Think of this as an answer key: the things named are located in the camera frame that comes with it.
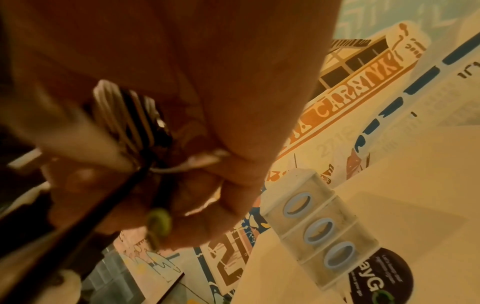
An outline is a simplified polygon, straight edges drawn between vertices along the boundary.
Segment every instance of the white table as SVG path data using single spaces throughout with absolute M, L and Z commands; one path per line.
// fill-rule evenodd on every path
M 410 265 L 409 304 L 480 303 L 479 175 L 480 127 L 437 128 L 335 189 L 380 245 Z M 270 229 L 232 303 L 339 299 L 317 289 Z

